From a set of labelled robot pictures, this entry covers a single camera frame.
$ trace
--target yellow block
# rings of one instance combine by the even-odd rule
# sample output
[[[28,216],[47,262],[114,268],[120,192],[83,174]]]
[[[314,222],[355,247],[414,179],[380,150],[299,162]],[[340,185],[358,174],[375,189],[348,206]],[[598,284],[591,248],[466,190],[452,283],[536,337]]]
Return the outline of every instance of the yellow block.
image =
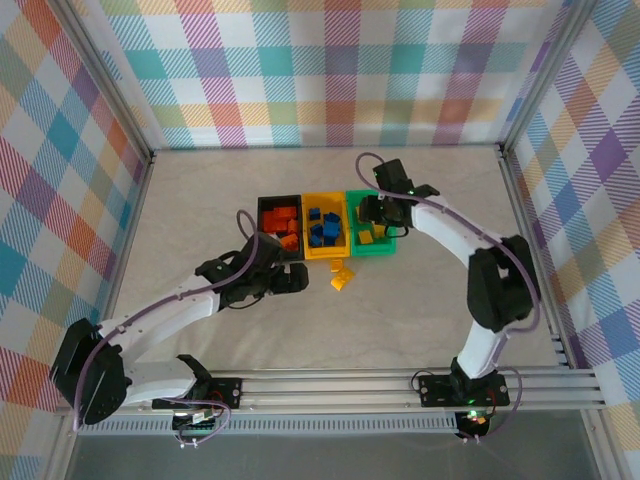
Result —
[[[373,237],[371,236],[371,232],[369,230],[362,230],[358,232],[358,238],[360,239],[360,243],[362,245],[370,245],[373,243]]]
[[[373,236],[376,238],[384,238],[384,225],[373,224]]]
[[[338,274],[335,277],[333,277],[333,280],[331,280],[331,285],[333,285],[333,288],[335,288],[336,290],[340,291],[355,276],[356,276],[355,273],[353,273],[347,267],[343,267],[338,272]]]
[[[344,262],[341,258],[334,258],[331,260],[331,273],[339,272],[344,268]]]

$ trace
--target plaid wall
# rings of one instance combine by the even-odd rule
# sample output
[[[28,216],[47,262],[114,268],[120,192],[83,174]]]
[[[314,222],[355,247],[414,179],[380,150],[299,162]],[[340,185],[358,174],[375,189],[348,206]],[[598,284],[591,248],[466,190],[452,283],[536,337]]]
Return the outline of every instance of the plaid wall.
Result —
[[[516,148],[560,314],[640,478],[640,2],[601,1]]]
[[[143,162],[45,0],[0,1],[0,479],[34,478],[64,328],[98,320]]]
[[[566,13],[562,0],[75,3],[170,148],[493,143]]]

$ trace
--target white floor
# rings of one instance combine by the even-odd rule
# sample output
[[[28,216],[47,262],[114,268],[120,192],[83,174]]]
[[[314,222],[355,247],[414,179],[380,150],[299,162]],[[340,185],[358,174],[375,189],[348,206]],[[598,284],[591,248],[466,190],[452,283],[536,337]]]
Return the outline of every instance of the white floor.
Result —
[[[135,311],[177,286],[203,261],[244,245],[235,212],[254,213],[257,197],[363,188],[354,171],[362,150],[160,153],[116,313]],[[401,158],[416,184],[436,187],[488,229],[517,233],[493,149],[375,151],[387,159]],[[201,320],[144,359],[190,353],[215,370],[451,363],[471,325],[466,270],[457,259],[414,231],[399,240],[393,256],[349,258],[346,264],[356,278],[342,292],[329,283],[328,261],[307,262],[306,291],[267,297],[247,310],[225,310]],[[501,364],[555,365],[546,322],[512,339]]]

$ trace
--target table surface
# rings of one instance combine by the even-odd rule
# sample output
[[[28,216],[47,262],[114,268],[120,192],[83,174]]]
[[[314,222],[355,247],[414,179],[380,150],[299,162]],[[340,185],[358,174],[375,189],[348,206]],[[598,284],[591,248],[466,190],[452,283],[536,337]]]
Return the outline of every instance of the table surface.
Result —
[[[235,213],[260,196],[363,188],[354,160],[363,149],[161,152],[116,305],[131,313],[175,288],[203,261],[244,245]],[[439,189],[484,227],[517,233],[489,147],[376,148],[400,158],[416,184]],[[363,161],[365,172],[375,164]],[[356,277],[341,292],[328,260],[307,262],[309,287],[242,311],[200,320],[143,360],[189,353],[212,370],[446,367],[464,345],[471,316],[467,272],[430,237],[411,232],[388,257],[345,259]],[[555,365],[546,322],[507,345],[502,365]]]

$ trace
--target yellow bin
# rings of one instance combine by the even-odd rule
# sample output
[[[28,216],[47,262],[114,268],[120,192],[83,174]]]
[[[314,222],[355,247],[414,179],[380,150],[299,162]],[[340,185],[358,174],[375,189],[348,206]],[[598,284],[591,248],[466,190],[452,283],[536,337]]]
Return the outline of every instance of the yellow bin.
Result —
[[[320,220],[310,220],[309,210],[319,208],[322,215],[333,212],[340,215],[340,236],[336,239],[335,247],[311,247],[309,238],[310,229]],[[351,228],[349,228],[349,217],[347,216],[347,198],[344,192],[331,193],[303,193],[302,194],[302,238],[304,239],[304,258],[314,260],[316,258],[339,258],[351,255]]]

